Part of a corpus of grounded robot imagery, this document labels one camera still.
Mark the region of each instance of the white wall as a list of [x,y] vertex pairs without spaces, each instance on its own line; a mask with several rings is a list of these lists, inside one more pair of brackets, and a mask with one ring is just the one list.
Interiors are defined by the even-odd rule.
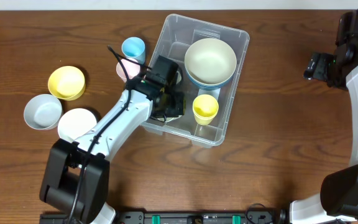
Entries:
[[357,8],[358,0],[0,0],[0,10]]

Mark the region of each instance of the wooden table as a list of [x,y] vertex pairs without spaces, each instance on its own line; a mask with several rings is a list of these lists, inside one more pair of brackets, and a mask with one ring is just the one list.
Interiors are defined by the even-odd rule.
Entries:
[[55,211],[39,190],[57,130],[23,120],[26,103],[48,93],[58,67],[88,72],[87,89],[64,109],[106,114],[121,95],[116,61],[138,36],[151,55],[171,13],[250,35],[226,139],[212,149],[138,128],[111,164],[108,203],[148,211],[285,207],[316,194],[347,166],[352,146],[349,94],[303,79],[311,53],[333,52],[344,11],[11,11],[0,12],[0,223],[37,223]]

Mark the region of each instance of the yellow bowl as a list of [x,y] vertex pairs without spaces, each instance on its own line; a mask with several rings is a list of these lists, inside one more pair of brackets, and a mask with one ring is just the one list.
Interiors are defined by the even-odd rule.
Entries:
[[194,118],[200,125],[209,125],[217,115],[219,103],[215,97],[211,95],[197,96],[193,101]]
[[48,89],[59,99],[76,100],[85,91],[84,74],[73,66],[58,68],[49,77]]

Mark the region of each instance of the pink cup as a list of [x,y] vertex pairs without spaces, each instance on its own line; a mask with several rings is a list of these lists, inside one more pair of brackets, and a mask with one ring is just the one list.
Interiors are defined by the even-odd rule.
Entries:
[[[137,62],[137,60],[133,58],[129,58],[128,60]],[[128,62],[125,59],[121,59],[122,64],[124,65],[125,69],[127,70],[128,76],[130,79],[134,78],[137,74],[140,72],[140,65],[137,65],[132,62]],[[125,77],[124,70],[122,69],[121,65],[117,63],[116,71],[118,76],[124,81],[127,81],[127,78]]]

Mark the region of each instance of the plastic bin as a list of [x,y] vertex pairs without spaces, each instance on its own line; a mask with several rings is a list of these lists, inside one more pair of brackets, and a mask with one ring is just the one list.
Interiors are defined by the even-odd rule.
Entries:
[[[203,38],[223,40],[236,53],[237,67],[231,81],[218,90],[205,91],[194,85],[184,73],[183,83],[178,90],[185,94],[185,115],[166,123],[149,119],[142,123],[142,126],[147,131],[156,134],[163,134],[164,132],[176,134],[190,139],[194,145],[212,147],[222,144],[226,135],[227,123],[229,122],[234,95],[249,43],[248,33],[239,29],[171,14],[164,22],[150,60],[150,66],[153,67],[157,57],[162,55],[175,61],[185,72],[184,59],[187,49],[192,43]],[[211,124],[201,126],[194,119],[192,104],[198,95],[205,93],[218,99],[219,112]]]

